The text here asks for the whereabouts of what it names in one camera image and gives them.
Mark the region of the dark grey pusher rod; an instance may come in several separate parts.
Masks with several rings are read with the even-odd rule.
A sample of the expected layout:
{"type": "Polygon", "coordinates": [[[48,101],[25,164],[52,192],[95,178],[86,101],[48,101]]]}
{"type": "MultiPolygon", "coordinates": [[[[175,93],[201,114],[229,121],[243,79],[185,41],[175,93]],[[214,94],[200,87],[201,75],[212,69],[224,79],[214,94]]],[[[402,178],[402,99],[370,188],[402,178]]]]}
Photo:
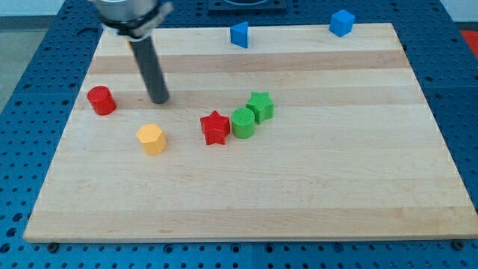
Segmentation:
{"type": "Polygon", "coordinates": [[[141,41],[130,42],[130,45],[149,98],[155,104],[167,102],[170,95],[152,38],[147,37],[141,41]]]}

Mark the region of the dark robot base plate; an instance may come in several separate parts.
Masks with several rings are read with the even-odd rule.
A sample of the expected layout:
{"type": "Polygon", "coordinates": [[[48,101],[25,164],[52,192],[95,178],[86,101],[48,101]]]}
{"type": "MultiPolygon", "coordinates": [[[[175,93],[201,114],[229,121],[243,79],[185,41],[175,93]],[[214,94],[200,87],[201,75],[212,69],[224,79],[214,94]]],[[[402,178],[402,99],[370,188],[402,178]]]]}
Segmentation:
{"type": "Polygon", "coordinates": [[[208,13],[249,12],[249,11],[285,11],[286,0],[207,0],[208,13]]]}

